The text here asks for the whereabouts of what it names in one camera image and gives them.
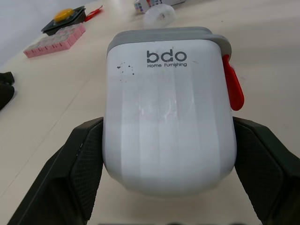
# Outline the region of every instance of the textured gripper pad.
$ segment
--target textured gripper pad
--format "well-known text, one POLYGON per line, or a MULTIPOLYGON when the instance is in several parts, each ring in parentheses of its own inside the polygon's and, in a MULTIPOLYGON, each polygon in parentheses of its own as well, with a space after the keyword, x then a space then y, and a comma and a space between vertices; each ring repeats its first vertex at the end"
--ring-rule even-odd
POLYGON ((254 132, 234 123, 237 138, 235 168, 261 221, 267 219, 284 184, 284 173, 254 132))
POLYGON ((102 129, 103 123, 99 123, 89 131, 70 173, 70 182, 85 220, 91 217, 102 174, 102 129))

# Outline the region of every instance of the black object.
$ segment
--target black object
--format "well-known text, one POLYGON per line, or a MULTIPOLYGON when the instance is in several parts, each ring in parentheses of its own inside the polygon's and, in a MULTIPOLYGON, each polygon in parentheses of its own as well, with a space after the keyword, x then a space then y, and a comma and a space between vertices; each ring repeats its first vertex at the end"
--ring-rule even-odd
POLYGON ((68 19, 63 20, 61 22, 56 23, 54 20, 51 20, 50 23, 48 23, 41 31, 48 36, 56 34, 56 32, 63 28, 68 27, 74 24, 83 23, 86 14, 85 14, 85 7, 81 6, 79 8, 74 9, 75 14, 70 16, 68 19))
MULTIPOLYGON (((236 171, 264 225, 299 225, 300 160, 266 127, 233 118, 236 171)), ((85 225, 100 182, 103 118, 75 128, 45 164, 8 225, 85 225)))
POLYGON ((12 84, 15 82, 11 72, 0 73, 0 110, 9 103, 15 94, 12 84))
POLYGON ((15 89, 8 84, 0 83, 0 110, 13 98, 15 89))
POLYGON ((14 82, 15 79, 11 72, 0 73, 0 83, 12 85, 14 82))
POLYGON ((45 164, 8 225, 85 225, 102 174, 103 118, 75 128, 45 164))

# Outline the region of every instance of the red tab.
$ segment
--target red tab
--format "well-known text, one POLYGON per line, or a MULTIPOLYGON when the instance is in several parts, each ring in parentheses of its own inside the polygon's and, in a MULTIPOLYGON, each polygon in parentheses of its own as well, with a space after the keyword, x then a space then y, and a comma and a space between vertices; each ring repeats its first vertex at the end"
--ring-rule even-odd
POLYGON ((229 65, 229 55, 222 58, 227 83, 230 106, 234 111, 240 110, 245 102, 243 90, 234 69, 229 65))
POLYGON ((98 15, 99 13, 101 13, 102 11, 102 6, 100 8, 97 8, 96 10, 90 12, 86 18, 85 18, 85 22, 89 21, 91 18, 95 17, 96 15, 98 15))

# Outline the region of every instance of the bdo logo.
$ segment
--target bdo logo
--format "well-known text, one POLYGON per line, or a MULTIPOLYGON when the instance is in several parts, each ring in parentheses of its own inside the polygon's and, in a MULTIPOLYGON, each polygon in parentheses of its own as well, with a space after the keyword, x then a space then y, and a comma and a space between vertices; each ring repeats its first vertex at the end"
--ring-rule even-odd
MULTIPOLYGON (((187 59, 187 55, 184 52, 177 52, 175 54, 175 59, 179 62, 183 62, 187 59)), ((150 53, 147 51, 147 63, 156 63, 159 60, 159 55, 156 53, 150 53)), ((170 52, 165 52, 161 55, 161 60, 164 62, 173 62, 173 50, 170 49, 170 52)))

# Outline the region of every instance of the black tray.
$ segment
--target black tray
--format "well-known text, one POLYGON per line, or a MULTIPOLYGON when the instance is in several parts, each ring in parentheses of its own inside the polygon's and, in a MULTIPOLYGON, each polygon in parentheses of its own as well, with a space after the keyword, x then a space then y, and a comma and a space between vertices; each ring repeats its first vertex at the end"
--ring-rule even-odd
POLYGON ((63 28, 63 27, 68 27, 74 24, 82 23, 84 22, 86 18, 85 14, 85 7, 81 6, 79 8, 74 9, 74 11, 77 13, 73 18, 70 18, 68 20, 59 22, 58 24, 54 23, 54 20, 51 20, 50 23, 48 23, 41 31, 44 34, 47 34, 48 36, 56 34, 56 32, 63 28))

